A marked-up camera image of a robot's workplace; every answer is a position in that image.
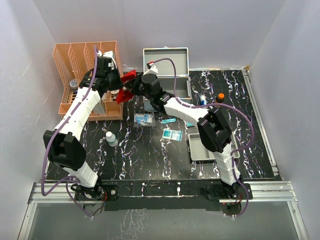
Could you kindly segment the red first aid pouch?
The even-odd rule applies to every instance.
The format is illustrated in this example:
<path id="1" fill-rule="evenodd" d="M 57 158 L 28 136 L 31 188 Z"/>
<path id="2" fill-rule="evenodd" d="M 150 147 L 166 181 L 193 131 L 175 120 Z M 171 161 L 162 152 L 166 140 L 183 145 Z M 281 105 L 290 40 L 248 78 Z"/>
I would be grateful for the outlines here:
<path id="1" fill-rule="evenodd" d="M 132 70 L 121 77 L 123 86 L 119 89 L 119 92 L 115 99 L 118 105 L 120 103 L 128 102 L 134 97 L 134 94 L 131 92 L 131 84 L 134 82 L 136 76 L 136 70 Z"/>

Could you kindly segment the small teal sachet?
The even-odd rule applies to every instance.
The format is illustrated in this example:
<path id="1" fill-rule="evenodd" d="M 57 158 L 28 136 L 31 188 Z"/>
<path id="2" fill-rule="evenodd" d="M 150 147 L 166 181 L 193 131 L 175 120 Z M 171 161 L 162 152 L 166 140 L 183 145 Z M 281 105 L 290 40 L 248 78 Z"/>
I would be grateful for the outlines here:
<path id="1" fill-rule="evenodd" d="M 162 124 L 170 124 L 170 123 L 175 123 L 177 121 L 176 118 L 169 118 L 169 119 L 162 119 L 161 123 Z"/>

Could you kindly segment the teal white wipes packet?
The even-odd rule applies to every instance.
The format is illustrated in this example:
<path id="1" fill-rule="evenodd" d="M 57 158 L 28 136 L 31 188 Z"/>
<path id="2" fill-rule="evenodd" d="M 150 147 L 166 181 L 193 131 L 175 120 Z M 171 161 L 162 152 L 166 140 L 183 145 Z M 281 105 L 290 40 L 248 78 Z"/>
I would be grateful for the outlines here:
<path id="1" fill-rule="evenodd" d="M 183 132 L 181 130 L 164 129 L 162 133 L 162 139 L 172 140 L 181 142 L 183 137 Z"/>

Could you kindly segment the teal plaster packet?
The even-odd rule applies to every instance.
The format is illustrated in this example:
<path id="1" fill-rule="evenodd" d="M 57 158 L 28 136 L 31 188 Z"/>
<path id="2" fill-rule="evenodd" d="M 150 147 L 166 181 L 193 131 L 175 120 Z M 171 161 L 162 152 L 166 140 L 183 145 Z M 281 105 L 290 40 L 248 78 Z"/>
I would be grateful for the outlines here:
<path id="1" fill-rule="evenodd" d="M 190 123 L 190 122 L 186 122 L 186 127 L 187 128 L 191 128 L 191 127 L 194 127 L 195 125 Z"/>

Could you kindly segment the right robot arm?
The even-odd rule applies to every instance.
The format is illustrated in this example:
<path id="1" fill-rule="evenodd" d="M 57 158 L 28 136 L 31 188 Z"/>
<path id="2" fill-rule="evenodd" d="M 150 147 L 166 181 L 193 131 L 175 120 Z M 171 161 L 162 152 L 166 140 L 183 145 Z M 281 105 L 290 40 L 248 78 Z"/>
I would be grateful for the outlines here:
<path id="1" fill-rule="evenodd" d="M 186 103 L 163 90 L 155 74 L 137 75 L 124 84 L 130 93 L 147 98 L 163 114 L 193 124 L 204 148 L 211 152 L 220 172 L 223 194 L 233 199 L 241 192 L 241 174 L 234 163 L 232 130 L 220 111 Z"/>

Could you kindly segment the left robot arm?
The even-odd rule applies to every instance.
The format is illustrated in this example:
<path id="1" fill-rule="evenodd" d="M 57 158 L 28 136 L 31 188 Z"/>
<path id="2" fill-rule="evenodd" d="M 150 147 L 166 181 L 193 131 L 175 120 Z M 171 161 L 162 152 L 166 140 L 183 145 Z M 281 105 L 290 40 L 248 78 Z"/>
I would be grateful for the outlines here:
<path id="1" fill-rule="evenodd" d="M 94 67 L 84 74 L 76 97 L 61 122 L 43 134 L 45 154 L 42 168 L 45 170 L 47 163 L 51 162 L 64 169 L 69 173 L 65 180 L 74 180 L 80 193 L 93 200 L 103 195 L 104 188 L 86 162 L 87 154 L 80 143 L 81 133 L 103 95 L 122 86 L 114 52 L 98 52 Z"/>

